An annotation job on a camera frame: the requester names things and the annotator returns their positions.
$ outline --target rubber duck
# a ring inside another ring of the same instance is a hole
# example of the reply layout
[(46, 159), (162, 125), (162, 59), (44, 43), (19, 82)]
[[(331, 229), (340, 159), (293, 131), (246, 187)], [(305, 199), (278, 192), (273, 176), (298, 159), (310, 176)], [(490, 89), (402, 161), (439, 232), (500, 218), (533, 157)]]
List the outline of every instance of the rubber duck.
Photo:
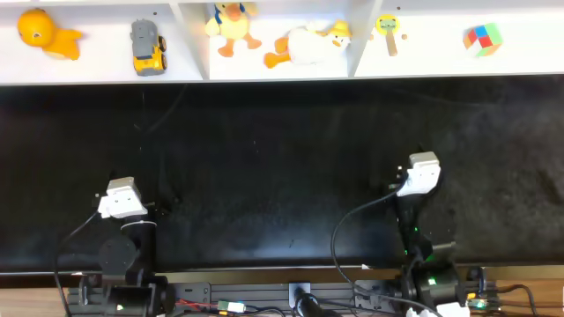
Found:
[(224, 57), (232, 57), (235, 41), (245, 40), (249, 49), (260, 48), (261, 41), (249, 34), (250, 22), (247, 14), (257, 14), (256, 5), (252, 3), (215, 3), (215, 15), (205, 25), (205, 32), (209, 36), (221, 34), (227, 39), (227, 44), (218, 49)]
[(342, 54), (351, 43), (348, 24), (339, 20), (327, 32), (316, 31), (308, 25), (294, 28), (287, 37), (274, 43), (276, 53), (264, 56), (264, 64), (269, 69), (279, 63), (312, 64), (329, 60)]
[(73, 61), (80, 56), (76, 40), (82, 37), (82, 33), (58, 28), (42, 9), (24, 12), (19, 17), (18, 31), (25, 44), (43, 48), (47, 55), (56, 58), (70, 58)]

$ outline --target black table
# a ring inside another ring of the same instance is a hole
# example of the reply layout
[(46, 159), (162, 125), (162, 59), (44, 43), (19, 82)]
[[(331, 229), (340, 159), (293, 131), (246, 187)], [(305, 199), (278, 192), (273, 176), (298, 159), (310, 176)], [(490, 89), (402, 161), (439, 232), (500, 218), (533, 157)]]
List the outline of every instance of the black table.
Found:
[[(422, 217), (430, 234), (454, 218), (458, 262), (562, 261), (562, 79), (189, 85), (172, 110), (181, 85), (2, 88), (0, 270), (50, 271), (93, 194), (130, 175), (147, 199), (160, 177), (182, 199), (159, 219), (159, 271), (331, 265), (337, 221), (420, 148), (445, 173)], [(345, 224), (343, 264), (402, 261), (388, 207)], [(118, 232), (89, 225), (61, 269), (97, 269)]]

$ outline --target rubik's cube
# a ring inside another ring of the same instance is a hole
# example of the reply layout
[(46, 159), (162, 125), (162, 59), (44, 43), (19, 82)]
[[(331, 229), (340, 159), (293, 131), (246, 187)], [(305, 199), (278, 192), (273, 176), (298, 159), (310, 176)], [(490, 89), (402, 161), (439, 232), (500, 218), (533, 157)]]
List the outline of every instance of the rubik's cube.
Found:
[(495, 23), (473, 27), (464, 36), (464, 45), (476, 57), (490, 56), (500, 48), (503, 40)]

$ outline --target orange duck toy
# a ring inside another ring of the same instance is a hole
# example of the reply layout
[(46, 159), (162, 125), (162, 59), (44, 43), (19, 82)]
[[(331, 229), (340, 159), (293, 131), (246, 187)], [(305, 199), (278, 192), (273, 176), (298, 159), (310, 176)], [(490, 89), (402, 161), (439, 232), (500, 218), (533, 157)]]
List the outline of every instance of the orange duck toy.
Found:
[(42, 9), (32, 9), (22, 14), (18, 21), (18, 31), (25, 44), (43, 48), (47, 55), (70, 58), (73, 61), (80, 56), (77, 40), (82, 37), (82, 33), (58, 28)]

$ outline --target toy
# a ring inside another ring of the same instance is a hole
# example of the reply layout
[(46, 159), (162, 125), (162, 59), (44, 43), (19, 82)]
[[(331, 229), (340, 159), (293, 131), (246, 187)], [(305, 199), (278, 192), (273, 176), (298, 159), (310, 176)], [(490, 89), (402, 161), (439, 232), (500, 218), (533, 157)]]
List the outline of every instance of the toy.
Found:
[(168, 67), (165, 38), (159, 36), (157, 26), (146, 19), (131, 24), (133, 67), (139, 76), (160, 75)]
[(492, 55), (502, 43), (500, 31), (495, 23), (473, 27), (464, 36), (466, 49), (472, 51), (476, 57)]
[(388, 46), (388, 55), (396, 56), (397, 47), (394, 33), (399, 30), (399, 20), (391, 14), (384, 14), (376, 21), (376, 31), (386, 36), (386, 45)]
[(296, 64), (311, 64), (326, 61), (342, 54), (351, 43), (349, 26), (344, 21), (337, 21), (327, 32), (307, 28), (294, 28), (287, 37), (275, 42), (276, 53), (264, 56), (264, 64), (269, 69), (279, 63), (292, 61)]
[(224, 57), (232, 57), (235, 41), (244, 39), (249, 49), (259, 48), (263, 43), (253, 39), (249, 34), (250, 22), (247, 14), (257, 14), (256, 5), (252, 3), (215, 3), (215, 15), (205, 25), (205, 32), (209, 36), (221, 34), (227, 39), (227, 44), (218, 49)]
[(58, 28), (42, 9), (24, 12), (18, 20), (18, 31), (25, 44), (43, 48), (47, 55), (61, 59), (70, 58), (73, 61), (80, 57), (76, 40), (82, 37), (82, 33)]

